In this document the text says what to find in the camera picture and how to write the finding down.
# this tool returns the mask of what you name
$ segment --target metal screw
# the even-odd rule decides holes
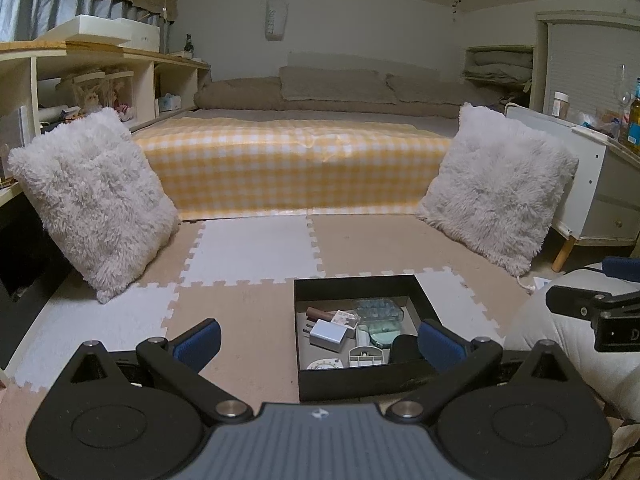
[[[401,400],[391,406],[391,411],[402,418],[414,418],[424,411],[422,405],[414,400]]]
[[[222,400],[216,404],[216,411],[222,416],[228,416],[229,418],[235,418],[242,415],[248,406],[242,402],[242,400],[229,399]]]

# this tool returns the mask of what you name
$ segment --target floor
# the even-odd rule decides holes
[[[550,236],[533,275],[549,277]],[[576,248],[567,268],[601,256]],[[124,294],[105,305],[77,274],[47,303],[8,367],[0,393],[3,480],[36,479],[24,432],[78,345],[99,339],[132,349],[171,339],[206,317],[223,329],[220,353],[201,375],[248,402],[298,402],[292,321],[295,278],[416,274],[444,325],[466,338],[501,340],[528,295],[483,257],[412,216],[293,216],[183,223]]]

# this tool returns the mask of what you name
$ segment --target dark glass bottle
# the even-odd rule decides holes
[[[191,43],[191,34],[187,34],[187,42],[184,44],[184,51],[193,54],[193,43]]]

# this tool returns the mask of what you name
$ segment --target blue bottle label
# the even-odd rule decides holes
[[[629,136],[627,140],[636,146],[640,146],[640,124],[634,123],[629,126]]]

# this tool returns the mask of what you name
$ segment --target beige foam tile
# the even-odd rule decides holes
[[[327,276],[402,274],[450,267],[504,335],[529,297],[508,273],[411,215],[310,217]]]
[[[181,287],[164,321],[167,338],[207,317],[222,327],[222,347],[201,375],[247,402],[298,402],[293,280]]]
[[[44,399],[46,390],[30,390],[11,382],[0,402],[0,478],[2,480],[38,480],[29,459],[25,435],[31,417]]]
[[[183,222],[178,231],[171,237],[169,243],[158,251],[158,255],[146,266],[144,274],[137,283],[147,286],[157,283],[167,286],[169,283],[179,283],[180,273],[184,269],[185,261],[196,244],[198,232],[203,222]]]

